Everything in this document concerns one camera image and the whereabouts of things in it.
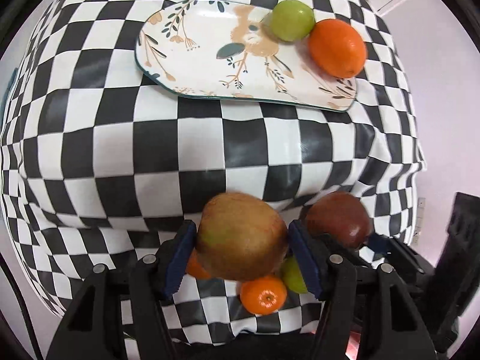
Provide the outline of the large orange on plate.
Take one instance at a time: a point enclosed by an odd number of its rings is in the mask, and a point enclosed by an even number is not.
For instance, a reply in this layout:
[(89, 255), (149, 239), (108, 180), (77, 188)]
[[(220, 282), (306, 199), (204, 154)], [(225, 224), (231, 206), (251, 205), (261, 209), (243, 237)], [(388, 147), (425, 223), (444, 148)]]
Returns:
[(367, 58), (367, 48), (360, 34), (340, 19), (317, 22), (307, 39), (307, 48), (316, 65), (337, 78), (357, 76)]

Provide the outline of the dark red apple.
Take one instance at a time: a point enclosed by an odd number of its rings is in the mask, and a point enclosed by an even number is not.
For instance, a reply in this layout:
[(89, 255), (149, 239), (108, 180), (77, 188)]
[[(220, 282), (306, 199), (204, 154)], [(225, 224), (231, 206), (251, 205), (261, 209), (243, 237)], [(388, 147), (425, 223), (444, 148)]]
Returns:
[(360, 200), (344, 191), (326, 194), (306, 213), (304, 224), (311, 236), (329, 234), (350, 249), (359, 249), (373, 232), (368, 212)]

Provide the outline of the green apple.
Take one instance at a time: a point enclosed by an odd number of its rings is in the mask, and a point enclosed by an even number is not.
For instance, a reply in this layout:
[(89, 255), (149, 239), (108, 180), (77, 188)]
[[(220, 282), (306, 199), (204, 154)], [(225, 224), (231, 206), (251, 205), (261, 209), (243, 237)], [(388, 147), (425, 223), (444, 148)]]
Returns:
[(281, 265), (281, 278), (290, 291), (298, 294), (308, 292), (299, 264), (294, 256), (286, 258)]
[(272, 9), (269, 27), (280, 40), (295, 42), (309, 35), (315, 23), (312, 8), (299, 0), (285, 0)]

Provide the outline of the orange mandarin with stem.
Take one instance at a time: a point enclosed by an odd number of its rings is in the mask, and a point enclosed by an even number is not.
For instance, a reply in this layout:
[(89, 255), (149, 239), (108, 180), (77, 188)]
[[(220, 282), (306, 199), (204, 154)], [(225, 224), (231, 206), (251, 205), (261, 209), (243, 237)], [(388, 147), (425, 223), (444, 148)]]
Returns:
[(272, 314), (282, 308), (286, 300), (287, 287), (275, 275), (247, 281), (240, 286), (240, 301), (252, 314)]

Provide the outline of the floral ceramic oval plate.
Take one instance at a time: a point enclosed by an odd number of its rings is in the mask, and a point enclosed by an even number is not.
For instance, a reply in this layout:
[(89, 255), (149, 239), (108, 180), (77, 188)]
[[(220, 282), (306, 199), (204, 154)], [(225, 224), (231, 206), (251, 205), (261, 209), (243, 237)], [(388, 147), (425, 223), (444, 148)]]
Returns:
[(166, 90), (199, 99), (241, 99), (347, 111), (353, 78), (322, 72), (304, 42), (268, 35), (269, 10), (221, 0), (184, 0), (152, 14), (135, 48), (142, 72)]

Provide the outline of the black white checkered cloth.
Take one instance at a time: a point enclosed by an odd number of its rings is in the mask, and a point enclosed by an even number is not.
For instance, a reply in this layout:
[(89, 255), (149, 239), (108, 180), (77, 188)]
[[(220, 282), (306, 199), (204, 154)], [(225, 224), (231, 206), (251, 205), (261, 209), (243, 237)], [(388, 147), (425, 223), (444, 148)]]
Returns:
[[(404, 68), (368, 0), (301, 0), (350, 23), (368, 59), (344, 113), (170, 94), (137, 68), (141, 35), (180, 5), (172, 42), (203, 49), (187, 14), (202, 0), (54, 0), (39, 19), (6, 102), (1, 208), (42, 306), (62, 316), (92, 268), (132, 267), (239, 191), (286, 214), (338, 189), (365, 205), (375, 232), (410, 242), (414, 177), (425, 166)], [(272, 8), (281, 0), (207, 0)]]

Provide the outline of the green apple on plate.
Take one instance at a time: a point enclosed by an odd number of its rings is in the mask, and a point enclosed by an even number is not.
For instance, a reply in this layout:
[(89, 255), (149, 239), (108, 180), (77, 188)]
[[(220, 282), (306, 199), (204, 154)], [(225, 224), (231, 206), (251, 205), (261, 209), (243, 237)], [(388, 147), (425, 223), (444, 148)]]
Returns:
[(309, 35), (315, 23), (312, 8), (299, 0), (285, 0), (272, 9), (269, 27), (280, 40), (295, 42)]

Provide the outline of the yellow red apple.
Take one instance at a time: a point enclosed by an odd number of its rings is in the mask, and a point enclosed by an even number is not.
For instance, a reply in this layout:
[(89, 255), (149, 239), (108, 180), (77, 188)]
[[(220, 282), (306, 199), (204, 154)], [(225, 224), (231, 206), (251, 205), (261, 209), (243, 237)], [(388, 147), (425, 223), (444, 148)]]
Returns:
[(287, 225), (257, 197), (221, 193), (202, 210), (195, 248), (211, 276), (252, 281), (281, 266), (288, 250)]

